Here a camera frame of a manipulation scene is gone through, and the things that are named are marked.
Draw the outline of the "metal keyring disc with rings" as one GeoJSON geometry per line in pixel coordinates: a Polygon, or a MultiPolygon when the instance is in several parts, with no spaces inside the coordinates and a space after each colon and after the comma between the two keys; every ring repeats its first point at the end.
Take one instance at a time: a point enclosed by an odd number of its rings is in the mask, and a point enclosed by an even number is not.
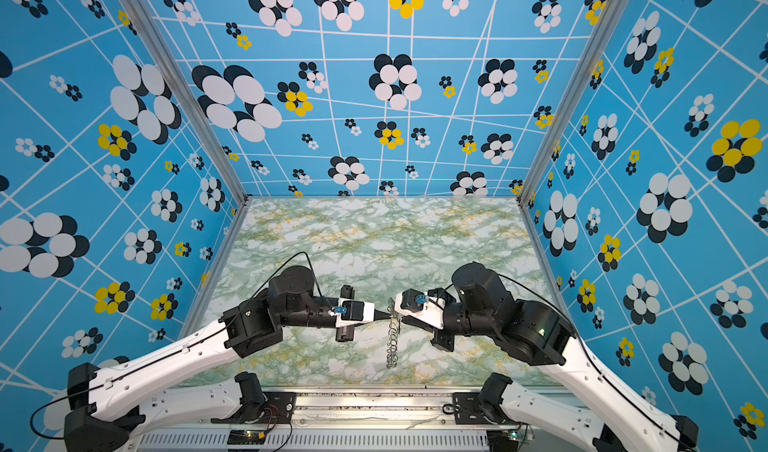
{"type": "Polygon", "coordinates": [[[386,368],[394,369],[398,366],[398,340],[401,330],[400,314],[395,308],[395,300],[388,300],[389,325],[387,332],[386,368]]]}

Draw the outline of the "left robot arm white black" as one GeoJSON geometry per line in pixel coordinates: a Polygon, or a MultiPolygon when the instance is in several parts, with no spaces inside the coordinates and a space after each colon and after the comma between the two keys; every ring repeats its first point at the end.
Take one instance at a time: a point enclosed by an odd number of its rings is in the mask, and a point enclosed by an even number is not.
{"type": "Polygon", "coordinates": [[[156,428],[194,420],[242,424],[277,422],[258,376],[242,372],[221,384],[179,389],[209,369],[249,357],[280,343],[287,327],[332,329],[339,342],[354,330],[387,319],[371,302],[355,299],[345,285],[338,298],[317,287],[312,269],[276,272],[250,298],[188,336],[116,366],[86,363],[68,376],[69,412],[63,440],[69,451],[116,451],[156,428]]]}

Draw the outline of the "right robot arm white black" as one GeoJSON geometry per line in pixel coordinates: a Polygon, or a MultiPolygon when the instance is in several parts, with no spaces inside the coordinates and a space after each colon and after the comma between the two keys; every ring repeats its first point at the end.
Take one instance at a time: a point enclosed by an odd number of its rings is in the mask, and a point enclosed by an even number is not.
{"type": "Polygon", "coordinates": [[[581,402],[571,406],[493,373],[477,398],[488,421],[531,425],[583,451],[696,449],[699,428],[691,418],[667,414],[643,399],[588,349],[551,303],[514,297],[505,287],[508,280],[471,262],[453,273],[454,294],[408,289],[394,300],[403,322],[431,332],[436,348],[452,351],[458,336],[487,337],[581,402]]]}

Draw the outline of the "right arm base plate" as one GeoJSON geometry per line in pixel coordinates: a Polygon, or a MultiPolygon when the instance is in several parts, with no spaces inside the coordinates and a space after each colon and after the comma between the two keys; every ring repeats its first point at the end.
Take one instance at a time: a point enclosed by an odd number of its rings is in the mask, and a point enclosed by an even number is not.
{"type": "Polygon", "coordinates": [[[446,415],[452,415],[457,425],[491,425],[498,427],[519,428],[524,423],[503,418],[501,415],[488,415],[481,406],[478,392],[454,392],[448,403],[442,406],[446,415]]]}

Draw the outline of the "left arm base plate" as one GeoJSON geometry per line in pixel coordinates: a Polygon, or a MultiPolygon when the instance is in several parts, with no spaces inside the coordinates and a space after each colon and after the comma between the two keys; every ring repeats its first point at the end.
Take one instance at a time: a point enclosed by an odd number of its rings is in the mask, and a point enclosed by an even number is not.
{"type": "Polygon", "coordinates": [[[265,392],[253,405],[241,405],[232,417],[210,420],[213,424],[288,424],[295,411],[297,393],[265,392]]]}

